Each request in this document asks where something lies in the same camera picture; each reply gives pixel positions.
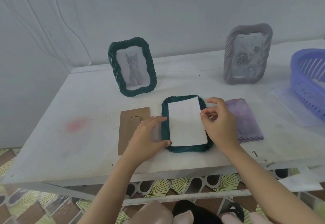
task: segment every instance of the dark green picture frame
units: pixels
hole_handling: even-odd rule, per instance
[[[189,96],[180,96],[180,97],[168,97],[161,104],[161,115],[169,118],[168,113],[168,104],[173,102],[179,102],[187,99],[191,99],[193,97],[198,97],[200,109],[205,109],[206,105],[202,98],[197,95],[189,95]],[[192,145],[192,146],[169,146],[168,149],[170,152],[180,153],[180,152],[206,152],[213,145],[213,141],[209,138],[206,133],[206,137],[208,138],[208,142],[206,144],[200,145]],[[169,136],[169,119],[161,123],[161,140],[170,140]]]
[[[150,84],[149,86],[143,86],[136,90],[128,90],[126,88],[126,82],[121,73],[121,67],[116,59],[116,52],[117,50],[127,49],[131,46],[139,46],[142,48],[142,53],[144,58],[146,59],[147,63],[147,72],[150,77]],[[134,37],[130,40],[120,41],[120,42],[113,42],[109,46],[108,49],[108,60],[110,61],[110,65],[113,69],[113,74],[115,76],[116,82],[120,88],[120,92],[127,96],[127,97],[134,97],[139,94],[151,92],[157,85],[157,77],[155,72],[155,67],[153,65],[152,57],[149,50],[148,43],[140,37]]]

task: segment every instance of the gray kitten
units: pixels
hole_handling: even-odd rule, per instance
[[[128,56],[126,54],[127,62],[130,66],[130,77],[129,81],[132,86],[142,85],[142,75],[140,73],[139,65],[138,65],[138,56],[135,54],[134,56]]]

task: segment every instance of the picture frame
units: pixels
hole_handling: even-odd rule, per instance
[[[227,84],[254,84],[264,75],[273,36],[269,24],[240,25],[227,37],[223,78]]]
[[[111,43],[108,59],[123,95],[134,97],[156,87],[157,77],[149,44],[143,38]]]
[[[161,115],[169,118],[169,113],[168,113],[168,103],[173,103],[173,102],[179,102],[187,99],[191,99],[194,97],[198,97],[199,99],[199,104],[200,104],[200,109],[205,109],[206,104],[204,100],[197,96],[197,95],[188,95],[188,96],[179,96],[179,97],[168,97],[166,98],[163,103],[161,104]],[[209,150],[212,145],[213,141],[210,139],[208,136],[207,132],[206,137],[208,142],[206,144],[200,144],[200,145],[192,145],[192,146],[168,146],[166,149],[168,149],[170,152],[173,153],[181,153],[181,152],[206,152]],[[169,119],[166,121],[163,121],[161,123],[161,140],[170,140],[170,135],[169,135]]]

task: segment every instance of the purple cloth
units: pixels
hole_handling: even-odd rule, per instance
[[[237,117],[237,136],[240,142],[264,139],[253,112],[245,99],[232,99],[225,103],[229,111]]]

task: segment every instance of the red stain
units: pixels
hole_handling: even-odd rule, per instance
[[[66,126],[66,132],[78,132],[88,123],[88,120],[86,117],[80,117],[71,121]]]

